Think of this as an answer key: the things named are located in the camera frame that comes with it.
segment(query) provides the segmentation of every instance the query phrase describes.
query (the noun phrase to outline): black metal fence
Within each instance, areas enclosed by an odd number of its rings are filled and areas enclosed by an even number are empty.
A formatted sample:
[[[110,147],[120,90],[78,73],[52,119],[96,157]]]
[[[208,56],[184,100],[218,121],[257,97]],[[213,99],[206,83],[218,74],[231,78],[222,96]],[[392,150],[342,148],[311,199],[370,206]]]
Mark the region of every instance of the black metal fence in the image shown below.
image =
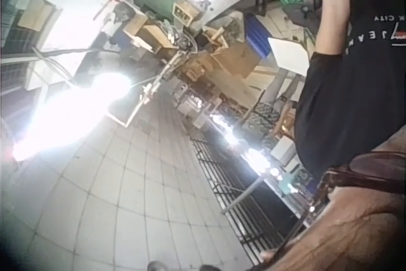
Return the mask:
[[[216,139],[215,134],[194,131],[190,139],[218,202],[225,208],[252,183],[252,179],[242,175],[242,172],[253,171],[241,168],[244,167],[241,163],[221,152],[221,144],[217,142],[220,139]],[[283,202],[275,198],[275,194],[266,185],[260,186],[258,191],[259,197],[265,197],[263,199],[268,202],[268,212],[279,214],[281,221],[277,223],[270,219],[263,206],[258,203],[258,194],[256,196],[255,191],[227,214],[235,233],[254,264],[260,261],[260,252],[273,249],[282,242],[297,219],[293,213],[287,211],[287,207],[284,211],[280,210],[280,205],[284,206]]]

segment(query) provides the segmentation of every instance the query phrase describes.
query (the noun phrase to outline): bright light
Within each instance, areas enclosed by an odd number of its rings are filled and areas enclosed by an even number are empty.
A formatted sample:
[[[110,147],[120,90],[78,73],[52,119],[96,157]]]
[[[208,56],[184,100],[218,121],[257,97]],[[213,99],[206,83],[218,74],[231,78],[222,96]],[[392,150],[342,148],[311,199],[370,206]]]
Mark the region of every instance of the bright light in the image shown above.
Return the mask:
[[[257,173],[264,173],[271,166],[266,157],[255,149],[248,149],[243,158]]]
[[[216,123],[218,126],[221,126],[229,133],[232,132],[233,128],[227,124],[223,116],[219,114],[211,114],[210,117],[213,120],[213,122]]]
[[[294,188],[290,183],[287,185],[287,187],[289,187],[289,189],[291,190],[291,193],[292,193],[292,194],[299,192],[299,191],[298,191],[296,188]]]
[[[224,139],[228,142],[230,145],[238,145],[239,141],[236,137],[234,137],[233,133],[226,133],[224,135]]]
[[[13,149],[17,161],[36,153],[77,141],[103,118],[108,106],[129,90],[129,81],[119,74],[96,78],[90,89],[73,88],[54,96],[39,107],[25,138]]]
[[[131,88],[128,77],[117,73],[104,73],[96,77],[92,90],[106,101],[116,101],[125,97]]]
[[[275,177],[277,177],[279,175],[279,169],[277,169],[277,168],[271,168],[269,170],[269,172],[271,173],[272,176],[275,176]]]

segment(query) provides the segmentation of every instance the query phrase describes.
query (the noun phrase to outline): forearm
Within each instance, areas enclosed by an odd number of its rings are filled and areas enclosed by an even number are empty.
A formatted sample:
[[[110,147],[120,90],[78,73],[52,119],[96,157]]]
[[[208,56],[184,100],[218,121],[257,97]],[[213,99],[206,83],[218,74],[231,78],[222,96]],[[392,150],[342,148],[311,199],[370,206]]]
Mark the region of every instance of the forearm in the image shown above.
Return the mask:
[[[316,52],[328,55],[343,52],[349,17],[350,0],[323,0]]]
[[[406,126],[375,150],[406,152]],[[405,197],[365,188],[336,188],[318,221],[295,240],[274,271],[368,270],[396,241]],[[353,268],[344,269],[343,265]]]
[[[275,127],[272,130],[271,135],[275,136],[282,129],[286,116],[289,113],[289,111],[291,110],[291,108],[292,108],[292,103],[289,101],[285,104],[284,108],[282,109],[282,113],[280,114],[279,120],[275,124]]]

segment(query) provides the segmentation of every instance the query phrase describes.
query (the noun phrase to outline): cable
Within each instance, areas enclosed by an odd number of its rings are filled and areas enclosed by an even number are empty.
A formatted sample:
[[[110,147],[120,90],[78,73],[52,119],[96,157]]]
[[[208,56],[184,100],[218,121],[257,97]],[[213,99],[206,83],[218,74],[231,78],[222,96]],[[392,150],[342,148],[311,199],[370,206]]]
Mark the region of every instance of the cable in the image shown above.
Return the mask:
[[[64,49],[64,50],[54,50],[54,51],[45,51],[41,52],[41,55],[44,58],[64,55],[64,54],[71,54],[71,53],[91,53],[91,52],[109,52],[120,54],[119,51],[114,50],[106,50],[106,49]],[[26,63],[26,62],[36,62],[41,60],[35,52],[34,53],[24,53],[24,54],[17,54],[17,55],[1,55],[1,65],[12,65],[14,63]]]

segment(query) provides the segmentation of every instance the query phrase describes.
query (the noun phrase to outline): person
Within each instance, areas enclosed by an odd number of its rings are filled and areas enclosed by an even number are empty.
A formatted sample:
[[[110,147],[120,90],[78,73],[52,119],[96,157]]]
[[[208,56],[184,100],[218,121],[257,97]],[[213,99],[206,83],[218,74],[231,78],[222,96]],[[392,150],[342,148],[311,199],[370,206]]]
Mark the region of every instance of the person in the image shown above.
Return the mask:
[[[406,126],[374,151],[406,152]],[[271,271],[405,270],[405,196],[336,187],[310,228],[288,243]],[[270,260],[275,250],[265,251]]]
[[[406,153],[404,0],[323,2],[295,125],[299,157],[318,177],[371,150]],[[404,255],[404,195],[337,187],[329,199],[270,270],[405,270],[393,260]]]
[[[406,121],[405,0],[323,0],[294,139],[317,181]]]

